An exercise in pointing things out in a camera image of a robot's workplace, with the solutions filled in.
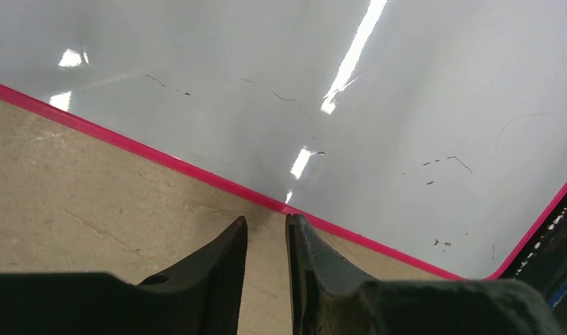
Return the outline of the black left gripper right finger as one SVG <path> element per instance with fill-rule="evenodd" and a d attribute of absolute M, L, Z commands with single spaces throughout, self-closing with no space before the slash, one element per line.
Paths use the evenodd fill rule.
<path fill-rule="evenodd" d="M 286 217 L 294 334 L 561 334 L 519 281 L 382 281 Z"/>

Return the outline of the pink framed whiteboard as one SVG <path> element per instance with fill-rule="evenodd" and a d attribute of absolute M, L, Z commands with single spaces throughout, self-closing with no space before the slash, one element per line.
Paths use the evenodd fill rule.
<path fill-rule="evenodd" d="M 567 191 L 567 1 L 0 1 L 0 98 L 495 278 Z"/>

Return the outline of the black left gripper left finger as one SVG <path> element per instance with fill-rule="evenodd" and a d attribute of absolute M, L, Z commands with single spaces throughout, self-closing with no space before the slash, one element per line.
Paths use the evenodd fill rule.
<path fill-rule="evenodd" d="M 96 272 L 0 274 L 0 334 L 235 334 L 247 249 L 238 217 L 137 285 Z"/>

